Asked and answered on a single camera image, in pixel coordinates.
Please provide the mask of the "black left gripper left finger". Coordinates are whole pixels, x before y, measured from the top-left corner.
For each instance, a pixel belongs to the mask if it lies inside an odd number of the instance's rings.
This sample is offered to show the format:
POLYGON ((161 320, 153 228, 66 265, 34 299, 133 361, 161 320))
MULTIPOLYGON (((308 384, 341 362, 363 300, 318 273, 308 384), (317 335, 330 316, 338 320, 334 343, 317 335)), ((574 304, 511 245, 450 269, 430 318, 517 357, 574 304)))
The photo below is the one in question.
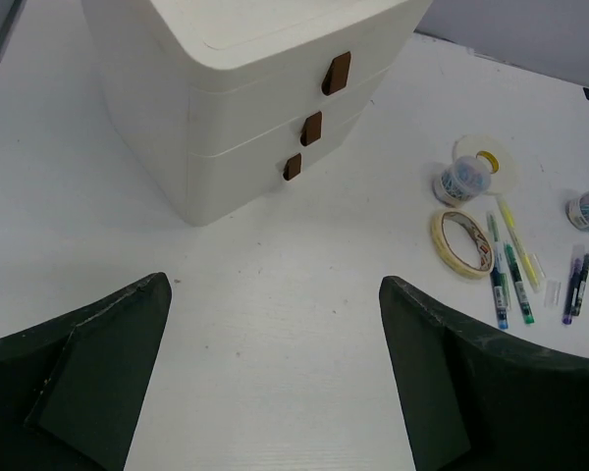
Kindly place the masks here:
POLYGON ((167 324, 150 274, 0 339, 0 470, 122 470, 167 324))

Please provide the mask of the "wide white foam tape roll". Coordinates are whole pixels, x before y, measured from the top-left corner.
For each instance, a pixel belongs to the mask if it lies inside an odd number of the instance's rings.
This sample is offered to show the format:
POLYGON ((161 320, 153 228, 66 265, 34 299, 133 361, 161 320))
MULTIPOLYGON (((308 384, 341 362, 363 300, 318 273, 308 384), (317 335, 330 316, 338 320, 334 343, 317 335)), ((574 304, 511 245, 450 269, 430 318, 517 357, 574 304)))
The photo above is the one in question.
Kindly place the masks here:
POLYGON ((470 156, 480 160, 491 172, 489 195, 512 191, 519 183, 519 171, 509 151, 496 139, 486 134, 467 134, 454 145, 453 159, 470 156))

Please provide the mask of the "purple gel pen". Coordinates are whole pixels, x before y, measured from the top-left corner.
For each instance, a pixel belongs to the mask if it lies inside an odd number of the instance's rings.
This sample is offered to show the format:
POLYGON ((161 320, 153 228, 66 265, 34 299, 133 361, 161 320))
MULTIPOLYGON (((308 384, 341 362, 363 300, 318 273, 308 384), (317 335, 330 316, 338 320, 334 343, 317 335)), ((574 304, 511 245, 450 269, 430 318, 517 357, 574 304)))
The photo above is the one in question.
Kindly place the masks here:
POLYGON ((583 266, 584 255, 584 245, 576 244, 572 249, 570 273, 568 278, 565 304, 562 315, 562 323, 564 325, 570 325, 572 322, 572 312, 577 297, 577 289, 579 286, 579 278, 583 266))

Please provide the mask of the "yellow highlighter pen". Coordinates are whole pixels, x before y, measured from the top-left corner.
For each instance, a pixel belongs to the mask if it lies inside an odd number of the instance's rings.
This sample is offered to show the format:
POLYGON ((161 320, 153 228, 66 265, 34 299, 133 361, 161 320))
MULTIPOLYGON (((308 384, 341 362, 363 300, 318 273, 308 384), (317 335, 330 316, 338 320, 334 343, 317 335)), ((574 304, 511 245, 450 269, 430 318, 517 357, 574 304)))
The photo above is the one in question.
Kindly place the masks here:
POLYGON ((504 197, 502 195, 498 195, 496 200, 503 220, 507 226, 512 245, 516 250, 518 260, 520 261, 526 274, 526 278, 528 279, 528 283, 535 293, 539 293, 545 280, 545 273, 539 263, 539 260, 535 254, 529 253, 526 250, 526 247, 522 242, 518 232, 513 214, 504 197))

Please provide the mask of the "black gel pen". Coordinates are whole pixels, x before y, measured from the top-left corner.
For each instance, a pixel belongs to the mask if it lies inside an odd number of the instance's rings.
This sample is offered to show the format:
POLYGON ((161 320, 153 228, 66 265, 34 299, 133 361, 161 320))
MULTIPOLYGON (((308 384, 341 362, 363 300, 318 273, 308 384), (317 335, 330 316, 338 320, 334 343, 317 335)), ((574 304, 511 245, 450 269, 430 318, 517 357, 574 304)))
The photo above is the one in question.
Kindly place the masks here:
POLYGON ((577 317, 580 314, 581 305, 584 297, 584 291, 586 289, 586 282, 589 274, 589 252, 584 255, 583 265, 580 272, 579 284, 577 287, 575 302, 572 308, 572 315, 577 317))

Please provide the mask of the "beige masking tape roll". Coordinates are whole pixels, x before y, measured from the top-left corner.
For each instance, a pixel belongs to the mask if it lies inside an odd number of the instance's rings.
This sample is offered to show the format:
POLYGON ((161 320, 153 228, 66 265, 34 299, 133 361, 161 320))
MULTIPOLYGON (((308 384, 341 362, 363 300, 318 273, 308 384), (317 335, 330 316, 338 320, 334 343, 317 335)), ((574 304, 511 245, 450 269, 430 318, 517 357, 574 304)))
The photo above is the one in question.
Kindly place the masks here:
POLYGON ((479 280, 491 274, 494 248, 486 232, 468 213, 458 209, 435 211, 429 230, 437 255, 458 275, 479 280))

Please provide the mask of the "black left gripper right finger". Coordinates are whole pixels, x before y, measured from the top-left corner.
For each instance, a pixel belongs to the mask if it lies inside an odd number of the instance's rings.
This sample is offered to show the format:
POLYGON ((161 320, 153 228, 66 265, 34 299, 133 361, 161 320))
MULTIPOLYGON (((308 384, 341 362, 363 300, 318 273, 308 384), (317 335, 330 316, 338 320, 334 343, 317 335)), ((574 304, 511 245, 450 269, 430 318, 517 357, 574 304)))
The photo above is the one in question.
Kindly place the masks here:
POLYGON ((458 312, 405 280, 381 319, 419 470, 589 470, 589 358, 458 312))

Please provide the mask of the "green gel pen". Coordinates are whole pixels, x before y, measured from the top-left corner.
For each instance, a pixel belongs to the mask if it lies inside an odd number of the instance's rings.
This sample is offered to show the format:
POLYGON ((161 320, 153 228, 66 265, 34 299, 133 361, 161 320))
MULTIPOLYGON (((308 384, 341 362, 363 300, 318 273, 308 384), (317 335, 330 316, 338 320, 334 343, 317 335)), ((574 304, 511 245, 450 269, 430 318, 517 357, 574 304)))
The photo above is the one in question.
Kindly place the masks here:
POLYGON ((506 242, 504 244, 505 256, 509 265, 509 272, 512 279, 513 288, 517 297, 523 321, 526 325, 534 323, 534 316, 525 290, 523 279, 514 255, 513 247, 506 242))

